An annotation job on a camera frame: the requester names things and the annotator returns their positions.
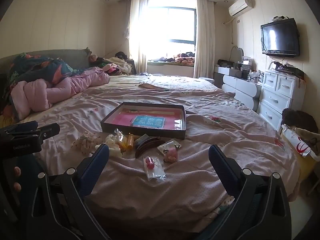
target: window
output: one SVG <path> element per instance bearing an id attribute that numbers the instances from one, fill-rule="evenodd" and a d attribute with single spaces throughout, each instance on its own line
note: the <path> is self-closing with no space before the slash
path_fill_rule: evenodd
<path id="1" fill-rule="evenodd" d="M 147 19 L 148 60 L 195 52 L 196 1 L 178 1 L 150 0 Z"/>

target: window frame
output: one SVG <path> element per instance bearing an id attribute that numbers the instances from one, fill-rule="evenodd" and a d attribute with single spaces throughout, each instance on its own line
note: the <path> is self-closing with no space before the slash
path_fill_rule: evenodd
<path id="1" fill-rule="evenodd" d="M 188 10 L 188 11 L 194 11 L 195 13 L 195 32 L 194 32 L 194 37 L 193 41 L 186 41 L 186 40 L 173 40 L 169 39 L 169 42 L 174 42 L 174 43 L 186 43 L 186 44 L 193 44 L 196 48 L 196 36 L 197 36 L 197 11 L 196 9 L 193 8 L 185 8 L 185 7 L 174 7 L 174 6 L 151 6 L 149 8 L 167 8 L 167 9 L 180 9 L 180 10 Z"/>

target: black furry item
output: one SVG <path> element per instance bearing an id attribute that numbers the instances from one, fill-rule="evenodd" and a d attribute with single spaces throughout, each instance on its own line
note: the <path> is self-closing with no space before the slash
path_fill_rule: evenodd
<path id="1" fill-rule="evenodd" d="M 120 58 L 120 59 L 123 59 L 123 60 L 127 60 L 128 59 L 128 56 L 126 54 L 124 54 L 123 51 L 119 51 L 117 54 L 116 54 L 116 57 L 117 58 Z"/>
<path id="2" fill-rule="evenodd" d="M 309 132 L 319 132 L 315 119 L 303 111 L 295 111 L 289 108 L 284 109 L 282 111 L 282 124 L 299 127 Z"/>

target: metal bolt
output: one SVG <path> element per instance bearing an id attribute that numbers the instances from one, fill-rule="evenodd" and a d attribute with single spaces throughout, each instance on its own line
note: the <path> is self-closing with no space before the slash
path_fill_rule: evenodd
<path id="1" fill-rule="evenodd" d="M 38 178 L 39 179 L 42 179 L 44 176 L 45 176 L 44 172 L 41 172 L 41 173 L 38 174 Z"/>
<path id="2" fill-rule="evenodd" d="M 275 179 L 279 179 L 279 178 L 280 178 L 280 174 L 277 173 L 277 172 L 275 172 L 275 173 L 272 174 L 272 175 L 273 175 L 273 177 L 274 177 Z"/>
<path id="3" fill-rule="evenodd" d="M 245 175 L 250 175 L 251 171 L 249 169 L 243 169 L 242 171 Z"/>
<path id="4" fill-rule="evenodd" d="M 76 172 L 76 170 L 75 170 L 74 168 L 70 168 L 70 169 L 67 170 L 67 174 L 68 174 L 68 175 L 72 175 L 72 174 L 74 174 L 75 172 Z"/>

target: floor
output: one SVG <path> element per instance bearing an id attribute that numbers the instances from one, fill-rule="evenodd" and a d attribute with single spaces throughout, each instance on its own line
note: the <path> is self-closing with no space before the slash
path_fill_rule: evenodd
<path id="1" fill-rule="evenodd" d="M 310 196 L 306 196 L 311 188 L 311 183 L 306 180 L 301 184 L 300 194 L 297 199 L 290 202 L 292 239 L 303 229 L 309 218 L 312 216 L 319 203 L 319 193 L 317 189 Z"/>

